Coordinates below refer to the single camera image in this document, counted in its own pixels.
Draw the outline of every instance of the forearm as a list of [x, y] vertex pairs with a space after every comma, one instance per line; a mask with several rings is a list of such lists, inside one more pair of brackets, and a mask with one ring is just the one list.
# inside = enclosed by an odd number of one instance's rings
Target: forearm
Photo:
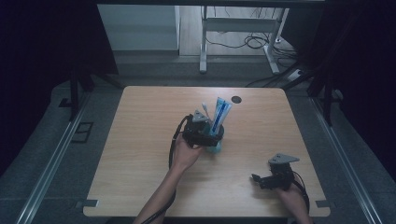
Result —
[[[168, 171], [161, 185], [155, 190], [146, 205], [140, 211], [137, 218], [134, 220], [134, 224], [142, 223], [148, 217], [162, 209], [169, 202], [182, 175], [183, 170], [176, 167], [172, 167]], [[164, 213], [151, 223], [162, 223], [163, 217]]]

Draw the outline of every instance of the floor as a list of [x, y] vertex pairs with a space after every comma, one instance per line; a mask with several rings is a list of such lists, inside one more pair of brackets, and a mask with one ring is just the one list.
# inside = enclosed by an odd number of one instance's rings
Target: floor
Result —
[[[199, 18], [199, 8], [198, 10], [197, 8], [184, 9], [184, 12], [193, 10], [193, 13]], [[226, 12], [224, 7], [217, 7], [216, 12], [217, 15], [222, 14], [223, 16], [227, 15], [227, 12], [234, 13], [230, 8], [227, 8]], [[266, 17], [272, 16], [272, 12], [273, 10], [268, 9]], [[186, 31], [186, 29], [182, 25], [181, 30]], [[208, 39], [225, 41], [222, 43], [227, 45], [239, 44], [232, 40], [229, 41], [228, 38], [234, 37], [221, 39], [225, 35], [228, 34], [214, 33], [213, 36], [209, 35]], [[123, 85], [249, 86], [258, 88], [266, 85], [269, 80], [267, 78], [273, 76], [265, 63], [266, 58], [262, 55], [262, 50], [229, 49], [212, 45], [208, 46], [208, 52], [211, 55], [208, 57], [208, 71], [202, 75], [199, 73], [199, 57], [197, 56], [199, 55], [200, 34], [199, 32], [185, 33], [183, 36], [182, 32], [180, 40], [183, 38], [194, 40], [195, 44], [189, 43], [186, 44], [187, 47], [183, 47], [184, 41], [182, 41], [180, 56], [116, 54], [120, 75], [112, 77]], [[243, 41], [245, 37], [246, 34], [240, 35], [236, 41]], [[285, 45], [285, 48], [290, 47], [283, 41], [281, 44]], [[292, 64], [292, 60], [285, 62], [285, 65], [290, 64]], [[34, 216], [27, 223], [102, 224], [110, 220], [109, 217], [85, 217], [81, 204], [85, 202], [88, 195], [122, 90], [100, 78], [95, 76], [92, 78], [96, 87], [89, 94], [85, 112], [81, 117], [82, 122], [93, 122], [91, 135], [84, 144], [70, 143], [67, 145], [62, 162], [56, 169], [57, 171], [48, 185], [48, 190], [44, 192], [42, 202], [38, 204], [37, 209], [34, 210]], [[287, 82], [285, 77], [271, 83], [270, 87], [279, 87]], [[315, 217], [315, 222], [317, 224], [396, 223], [393, 214], [396, 209], [396, 184], [376, 159], [374, 153], [350, 126], [337, 104], [332, 105], [333, 126], [329, 132], [318, 116], [320, 113], [315, 102], [319, 99], [312, 99], [306, 95], [305, 89], [308, 85], [309, 80], [287, 91], [287, 95], [332, 210], [328, 217]], [[15, 223], [20, 217], [22, 209], [31, 199], [33, 187], [47, 166], [55, 148], [63, 139], [64, 131], [70, 124], [70, 114], [68, 108], [59, 107], [59, 102], [63, 98], [68, 98], [68, 94], [68, 83], [53, 90], [51, 104], [43, 119], [19, 157], [0, 178], [0, 223]], [[337, 136], [335, 143], [331, 139], [332, 132]], [[72, 139], [78, 140], [79, 136], [75, 134]], [[334, 145], [337, 143], [342, 146], [347, 163], [353, 167], [355, 174], [352, 176], [356, 176], [357, 180], [349, 178], [350, 174], [347, 173], [345, 165], [343, 165], [345, 162], [343, 156], [340, 156], [339, 152], [334, 149]], [[359, 183], [361, 183], [363, 191], [359, 188]], [[375, 206], [375, 211], [381, 221], [370, 221], [365, 213], [367, 211], [367, 208], [364, 207], [365, 203], [372, 203]]]

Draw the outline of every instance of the hand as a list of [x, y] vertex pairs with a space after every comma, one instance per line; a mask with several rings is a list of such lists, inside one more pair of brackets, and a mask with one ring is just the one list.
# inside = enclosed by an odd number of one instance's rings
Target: hand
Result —
[[[294, 178], [301, 184], [298, 176], [295, 175]], [[297, 223], [313, 223], [312, 218], [308, 215], [303, 194], [301, 193], [300, 189], [297, 188], [297, 186], [291, 184], [288, 190], [277, 188], [275, 189], [275, 192], [279, 196], [279, 199], [282, 201], [282, 203], [285, 204], [286, 208], [296, 218]]]
[[198, 160], [205, 147], [198, 146], [191, 148], [180, 133], [176, 140], [172, 168], [177, 168], [184, 172]]

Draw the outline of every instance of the person's left hand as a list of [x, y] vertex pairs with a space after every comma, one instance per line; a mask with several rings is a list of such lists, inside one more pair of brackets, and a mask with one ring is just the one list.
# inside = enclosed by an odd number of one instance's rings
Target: person's left hand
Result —
[[195, 164], [204, 149], [205, 147], [201, 146], [191, 148], [180, 133], [176, 140], [172, 167], [180, 169], [182, 172], [186, 171]]

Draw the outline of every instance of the black device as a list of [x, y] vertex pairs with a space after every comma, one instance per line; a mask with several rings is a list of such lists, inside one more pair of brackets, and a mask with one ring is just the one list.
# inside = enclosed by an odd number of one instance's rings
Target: black device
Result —
[[184, 126], [183, 138], [190, 147], [194, 145], [203, 147], [215, 147], [219, 140], [222, 139], [224, 128], [220, 126], [219, 133], [210, 135], [210, 123], [208, 118], [199, 111], [195, 111], [194, 115], [187, 116], [187, 123]]
[[294, 171], [291, 170], [290, 163], [294, 161], [299, 161], [300, 159], [277, 153], [271, 160], [268, 161], [271, 168], [271, 176], [260, 177], [259, 175], [252, 174], [253, 180], [260, 184], [261, 189], [275, 189], [281, 188], [283, 190], [288, 190], [291, 184], [297, 186], [303, 194], [306, 208], [309, 211], [309, 198], [305, 190], [305, 185], [303, 180], [303, 185], [294, 179]]

